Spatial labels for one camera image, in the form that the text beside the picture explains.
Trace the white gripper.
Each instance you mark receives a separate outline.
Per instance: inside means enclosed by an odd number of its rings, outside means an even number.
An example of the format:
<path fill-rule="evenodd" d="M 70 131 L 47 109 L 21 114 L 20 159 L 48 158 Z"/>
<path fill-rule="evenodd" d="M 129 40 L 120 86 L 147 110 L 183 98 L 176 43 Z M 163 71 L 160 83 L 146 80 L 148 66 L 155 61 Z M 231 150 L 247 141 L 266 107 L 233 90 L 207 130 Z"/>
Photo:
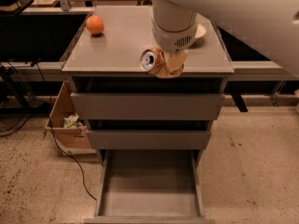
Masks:
<path fill-rule="evenodd" d="M 158 78 L 179 77 L 189 56 L 189 52 L 185 49 L 195 40 L 196 14 L 192 13 L 186 19 L 177 17 L 165 21 L 175 26 L 174 31 L 159 26 L 158 22 L 151 18 L 152 32 L 156 43 L 165 50 L 162 63 L 158 65 L 156 76 Z"/>

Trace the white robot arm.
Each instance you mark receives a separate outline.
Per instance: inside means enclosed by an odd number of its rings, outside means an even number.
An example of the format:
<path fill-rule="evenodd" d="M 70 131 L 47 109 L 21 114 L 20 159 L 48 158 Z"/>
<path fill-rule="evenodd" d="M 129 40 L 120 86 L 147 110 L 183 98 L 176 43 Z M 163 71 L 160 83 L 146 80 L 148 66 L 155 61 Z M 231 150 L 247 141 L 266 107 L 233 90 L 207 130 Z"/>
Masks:
<path fill-rule="evenodd" d="M 153 0 L 152 27 L 156 42 L 168 52 L 187 45 L 198 13 L 257 50 L 294 76 L 299 76 L 299 0 Z"/>

